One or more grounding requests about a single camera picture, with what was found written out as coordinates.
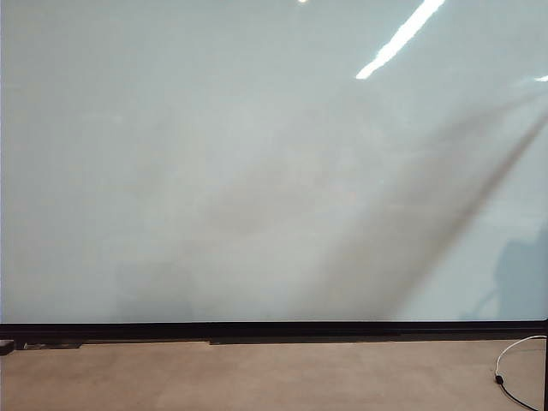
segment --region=floor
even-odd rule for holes
[[[2,358],[3,411],[519,410],[493,382],[510,341],[85,345]],[[502,362],[541,408],[545,343]]]

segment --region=black cable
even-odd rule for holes
[[[517,402],[517,403],[520,404],[522,407],[525,407],[525,408],[527,408],[527,409],[530,409],[531,411],[538,411],[538,409],[533,408],[533,407],[531,407],[530,405],[527,405],[526,403],[524,403],[523,401],[518,400],[518,399],[515,398],[508,390],[506,390],[506,387],[504,386],[504,379],[503,379],[503,376],[502,376],[502,375],[497,375],[497,376],[495,377],[495,381],[497,381],[497,384],[500,385],[501,390],[503,391],[504,394],[506,394],[506,396],[507,396],[509,399],[511,399],[511,400],[513,400],[513,401],[515,401],[515,402]]]

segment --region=black trim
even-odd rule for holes
[[[227,343],[514,338],[548,330],[544,321],[216,322],[1,324],[0,339],[19,343],[203,340]]]

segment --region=black stand leg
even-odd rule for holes
[[[15,348],[15,344],[12,340],[0,340],[0,356],[8,355]]]
[[[545,355],[545,411],[548,411],[548,339],[546,339]]]

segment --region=concrete floor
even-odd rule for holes
[[[3,411],[519,410],[493,382],[510,341],[86,345],[2,358]],[[545,343],[502,363],[541,408]]]

